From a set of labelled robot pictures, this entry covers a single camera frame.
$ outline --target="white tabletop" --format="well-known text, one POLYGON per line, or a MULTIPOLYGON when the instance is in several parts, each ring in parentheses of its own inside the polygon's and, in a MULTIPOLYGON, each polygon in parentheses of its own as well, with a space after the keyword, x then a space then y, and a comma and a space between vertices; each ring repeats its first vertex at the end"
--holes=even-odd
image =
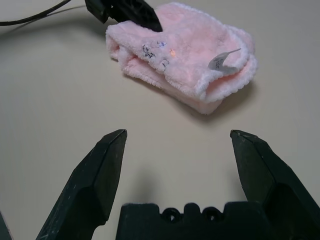
MULTIPOLYGON (((0 21, 60 0, 4 0, 0 21)), ((169 0, 149 0, 153 7, 169 0)), ((181 0, 256 40, 252 84, 202 116, 122 75, 105 30, 85 7, 8 33, 0 27, 0 209, 15 240, 33 240, 71 172, 107 133, 127 129, 109 221, 94 240, 115 239, 120 207, 188 202, 221 211, 243 201, 231 129, 266 140, 320 204, 320 1, 181 0)), ((64 9, 81 6, 73 0, 64 9)))

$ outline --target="printed label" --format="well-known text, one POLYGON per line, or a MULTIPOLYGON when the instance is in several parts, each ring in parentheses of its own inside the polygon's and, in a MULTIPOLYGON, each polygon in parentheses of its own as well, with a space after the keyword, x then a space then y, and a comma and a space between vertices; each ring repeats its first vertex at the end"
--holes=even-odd
POLYGON ((240 51, 241 48, 237 49, 237 50, 233 50, 233 51, 229 51, 229 52, 223 52, 221 54, 219 54, 218 56, 216 56, 214 59, 212 59, 209 62, 208 68, 211 70, 221 70, 224 61, 227 59, 227 57, 229 56, 229 54, 235 53, 237 51, 240 51))

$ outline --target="wire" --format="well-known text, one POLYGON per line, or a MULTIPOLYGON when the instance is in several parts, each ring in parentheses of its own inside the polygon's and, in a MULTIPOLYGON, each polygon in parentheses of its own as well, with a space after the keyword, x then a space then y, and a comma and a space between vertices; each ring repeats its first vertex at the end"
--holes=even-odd
POLYGON ((64 5, 66 5, 67 3, 69 3, 71 0, 63 0, 62 2, 58 3, 57 5, 51 7, 48 10, 42 11, 36 15, 33 16, 29 16, 20 20, 15 20, 15 21, 0 21, 0 26, 12 26, 12 25, 17 25, 17 24, 25 24, 34 20, 38 20, 41 19, 45 16, 47 16, 48 14, 52 13, 53 11, 63 7, 64 5))

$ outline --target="screw hole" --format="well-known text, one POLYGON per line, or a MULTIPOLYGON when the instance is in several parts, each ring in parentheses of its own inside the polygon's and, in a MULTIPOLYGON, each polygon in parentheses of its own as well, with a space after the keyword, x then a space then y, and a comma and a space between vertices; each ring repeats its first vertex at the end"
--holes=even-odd
POLYGON ((210 222, 219 222, 222 220, 222 213, 213 206, 204 209, 202 215, 210 222))
POLYGON ((168 223, 175 224, 179 222, 182 218, 180 212, 175 208, 167 208, 161 214, 161 217, 166 220, 168 223))

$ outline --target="folded pink cloth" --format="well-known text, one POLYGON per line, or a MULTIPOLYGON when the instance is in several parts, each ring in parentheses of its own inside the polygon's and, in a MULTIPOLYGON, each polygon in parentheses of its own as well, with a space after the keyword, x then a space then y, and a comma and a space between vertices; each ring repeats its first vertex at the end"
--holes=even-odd
POLYGON ((247 32, 181 3, 162 5, 155 13, 163 32, 132 21, 106 31, 107 49, 126 75, 164 90, 201 114, 212 113, 253 79, 258 63, 247 32))

